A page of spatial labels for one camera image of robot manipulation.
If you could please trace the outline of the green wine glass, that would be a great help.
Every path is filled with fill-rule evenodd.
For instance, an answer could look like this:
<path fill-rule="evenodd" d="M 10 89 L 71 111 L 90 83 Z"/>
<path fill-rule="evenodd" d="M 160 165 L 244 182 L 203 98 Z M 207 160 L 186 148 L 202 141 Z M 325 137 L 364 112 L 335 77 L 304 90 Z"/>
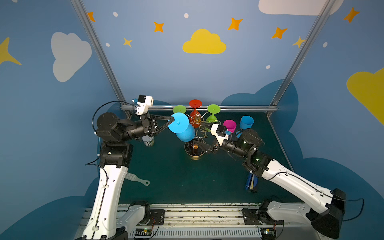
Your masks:
<path fill-rule="evenodd" d="M 206 123 L 216 123 L 218 121 L 216 114 L 218 114 L 221 111 L 220 106 L 211 104 L 207 107 L 207 111 L 211 115 L 207 117 Z"/>
<path fill-rule="evenodd" d="M 187 112 L 187 108 L 184 105 L 177 105 L 173 108 L 173 113 L 182 113 L 185 114 Z"/>

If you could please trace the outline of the blue wine glass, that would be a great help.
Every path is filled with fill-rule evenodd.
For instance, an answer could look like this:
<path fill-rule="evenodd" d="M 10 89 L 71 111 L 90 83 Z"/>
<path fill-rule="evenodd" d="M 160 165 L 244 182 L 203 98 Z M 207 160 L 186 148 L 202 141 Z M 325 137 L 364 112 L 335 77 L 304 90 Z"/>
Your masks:
<path fill-rule="evenodd" d="M 183 113 L 174 113 L 171 115 L 174 121 L 169 124 L 169 130 L 176 134 L 182 142 L 190 142 L 195 137 L 195 129 L 190 124 L 189 118 Z"/>
<path fill-rule="evenodd" d="M 250 129 L 254 124 L 254 119 L 250 116 L 242 116 L 239 129 L 236 131 L 236 137 L 239 138 L 243 130 Z"/>

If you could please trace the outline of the pink wine glass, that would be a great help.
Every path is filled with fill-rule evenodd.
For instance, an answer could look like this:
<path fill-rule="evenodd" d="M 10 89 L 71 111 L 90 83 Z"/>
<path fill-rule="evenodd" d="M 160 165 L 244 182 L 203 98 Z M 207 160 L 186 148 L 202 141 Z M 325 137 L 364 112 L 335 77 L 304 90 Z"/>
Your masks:
<path fill-rule="evenodd" d="M 227 130 L 234 133 L 237 128 L 237 123 L 233 120 L 225 120 L 223 125 L 227 127 Z"/>

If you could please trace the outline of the blue wine glass front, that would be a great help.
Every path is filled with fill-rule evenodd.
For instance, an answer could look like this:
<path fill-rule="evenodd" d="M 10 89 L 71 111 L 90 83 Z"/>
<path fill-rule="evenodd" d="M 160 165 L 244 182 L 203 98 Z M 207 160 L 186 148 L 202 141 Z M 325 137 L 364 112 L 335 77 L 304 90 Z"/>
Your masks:
<path fill-rule="evenodd" d="M 254 124 L 254 119 L 250 116 L 242 116 L 239 129 L 236 131 L 236 137 L 239 138 L 243 130 L 250 129 Z"/>

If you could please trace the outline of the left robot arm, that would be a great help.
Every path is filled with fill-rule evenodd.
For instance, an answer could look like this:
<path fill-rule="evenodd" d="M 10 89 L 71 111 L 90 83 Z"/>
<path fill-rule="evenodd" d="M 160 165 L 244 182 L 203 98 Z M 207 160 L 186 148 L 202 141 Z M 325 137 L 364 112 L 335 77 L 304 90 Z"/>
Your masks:
<path fill-rule="evenodd" d="M 114 113 L 104 113 L 97 120 L 97 136 L 102 139 L 100 150 L 99 186 L 82 240 L 126 240 L 138 224 L 151 221 L 150 205 L 146 201 L 135 202 L 117 219 L 117 210 L 123 182 L 132 159 L 133 145 L 130 140 L 143 136 L 154 137 L 174 122 L 173 117 L 140 116 L 133 122 L 121 120 Z"/>

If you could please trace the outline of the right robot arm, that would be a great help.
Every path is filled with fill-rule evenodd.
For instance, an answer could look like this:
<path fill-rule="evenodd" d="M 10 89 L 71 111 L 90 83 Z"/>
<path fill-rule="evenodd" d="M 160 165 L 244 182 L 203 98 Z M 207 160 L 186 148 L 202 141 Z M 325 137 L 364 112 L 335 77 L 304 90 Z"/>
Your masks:
<path fill-rule="evenodd" d="M 210 132 L 215 138 L 211 145 L 197 140 L 193 140 L 192 144 L 198 145 L 206 153 L 222 149 L 241 157 L 244 160 L 242 165 L 249 173 L 280 186 L 302 200 L 301 204 L 263 201 L 256 212 L 258 223 L 301 223 L 311 225 L 320 235 L 329 239 L 339 238 L 346 211 L 345 192 L 316 185 L 260 151 L 264 142 L 253 129 L 242 130 L 240 137 L 235 140 L 223 125 L 213 124 Z"/>

